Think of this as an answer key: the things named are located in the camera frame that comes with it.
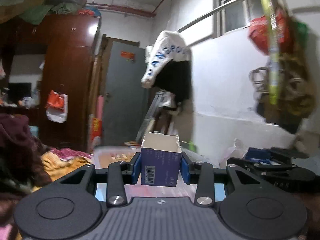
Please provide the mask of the red hanging plastic bag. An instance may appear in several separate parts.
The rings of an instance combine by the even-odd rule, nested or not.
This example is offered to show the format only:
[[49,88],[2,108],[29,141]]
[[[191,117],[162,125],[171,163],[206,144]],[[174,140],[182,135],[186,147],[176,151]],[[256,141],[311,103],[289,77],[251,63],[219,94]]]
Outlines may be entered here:
[[[280,52],[292,53],[293,37],[290,31],[289,18],[287,16],[286,11],[280,7],[276,9],[276,24]],[[263,52],[265,55],[269,55],[269,33],[266,16],[262,16],[260,18],[255,18],[251,20],[248,35],[258,50]]]

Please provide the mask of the dark red wooden wardrobe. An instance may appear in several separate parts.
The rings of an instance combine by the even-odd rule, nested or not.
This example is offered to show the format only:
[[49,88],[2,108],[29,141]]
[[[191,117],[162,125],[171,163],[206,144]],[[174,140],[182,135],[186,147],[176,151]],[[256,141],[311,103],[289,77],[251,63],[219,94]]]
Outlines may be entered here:
[[[1,24],[1,59],[6,74],[11,73],[14,55],[45,55],[40,105],[25,113],[48,146],[86,148],[89,87],[100,25],[99,16],[56,14],[46,16],[39,25],[18,17]],[[67,120],[62,124],[46,116],[52,90],[68,96]]]

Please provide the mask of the orange white plastic bag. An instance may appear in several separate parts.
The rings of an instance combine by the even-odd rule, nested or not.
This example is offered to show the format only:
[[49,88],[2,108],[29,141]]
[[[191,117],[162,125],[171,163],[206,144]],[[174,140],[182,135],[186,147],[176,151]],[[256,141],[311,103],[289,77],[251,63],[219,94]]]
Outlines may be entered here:
[[51,90],[46,103],[46,116],[48,120],[62,124],[67,120],[67,114],[68,95]]

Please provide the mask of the dark maroon clothes pile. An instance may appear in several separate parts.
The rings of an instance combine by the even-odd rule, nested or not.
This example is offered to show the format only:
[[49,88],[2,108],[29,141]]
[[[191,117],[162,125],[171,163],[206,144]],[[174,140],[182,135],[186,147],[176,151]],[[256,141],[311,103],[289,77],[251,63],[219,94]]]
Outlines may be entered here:
[[41,159],[49,150],[32,135],[27,116],[1,114],[1,192],[23,194],[50,184]]

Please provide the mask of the white printed hanging shirt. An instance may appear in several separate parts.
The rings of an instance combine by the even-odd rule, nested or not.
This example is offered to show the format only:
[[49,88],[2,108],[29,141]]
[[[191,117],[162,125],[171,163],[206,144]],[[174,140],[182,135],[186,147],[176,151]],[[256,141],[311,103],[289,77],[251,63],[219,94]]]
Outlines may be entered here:
[[162,31],[149,53],[147,69],[141,79],[143,88],[151,88],[156,76],[170,61],[189,61],[190,53],[184,39],[177,31]]

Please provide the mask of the blue plastic bag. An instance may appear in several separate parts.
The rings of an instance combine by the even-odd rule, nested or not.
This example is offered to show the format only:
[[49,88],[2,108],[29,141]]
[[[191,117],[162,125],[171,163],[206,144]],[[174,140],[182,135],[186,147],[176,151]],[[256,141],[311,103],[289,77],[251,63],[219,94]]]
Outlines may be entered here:
[[246,160],[259,159],[263,161],[271,160],[271,153],[268,149],[259,149],[259,148],[249,147],[245,155],[245,159]]

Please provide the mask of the grey metal door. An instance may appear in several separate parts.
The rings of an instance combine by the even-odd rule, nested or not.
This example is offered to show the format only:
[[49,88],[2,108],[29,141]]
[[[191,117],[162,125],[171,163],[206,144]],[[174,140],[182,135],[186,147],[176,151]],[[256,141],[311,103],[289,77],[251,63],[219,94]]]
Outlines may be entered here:
[[148,90],[141,85],[145,71],[144,49],[114,42],[104,91],[103,146],[135,140],[148,109]]

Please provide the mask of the blue cardboard box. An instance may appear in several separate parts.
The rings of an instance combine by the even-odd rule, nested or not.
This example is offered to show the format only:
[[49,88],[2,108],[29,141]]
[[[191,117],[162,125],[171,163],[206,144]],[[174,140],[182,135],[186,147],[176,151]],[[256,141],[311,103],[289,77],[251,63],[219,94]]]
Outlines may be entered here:
[[148,186],[175,187],[181,159],[178,135],[147,132],[141,147],[141,183]]

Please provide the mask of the black hanging garment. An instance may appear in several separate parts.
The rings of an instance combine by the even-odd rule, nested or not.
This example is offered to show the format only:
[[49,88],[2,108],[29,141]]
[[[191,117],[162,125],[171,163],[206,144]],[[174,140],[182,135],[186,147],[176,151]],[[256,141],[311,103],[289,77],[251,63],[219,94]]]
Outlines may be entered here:
[[157,74],[153,87],[174,94],[178,105],[191,96],[191,66],[189,61],[170,61]]

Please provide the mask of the yellow green hanging strip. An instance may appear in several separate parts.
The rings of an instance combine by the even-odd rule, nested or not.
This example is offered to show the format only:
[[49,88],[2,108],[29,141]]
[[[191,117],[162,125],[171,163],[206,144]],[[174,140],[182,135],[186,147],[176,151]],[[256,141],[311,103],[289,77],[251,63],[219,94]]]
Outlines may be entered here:
[[260,0],[261,6],[268,22],[268,52],[271,60],[269,70],[269,96],[270,104],[276,105],[279,98],[279,44],[277,34],[276,16],[271,0]]

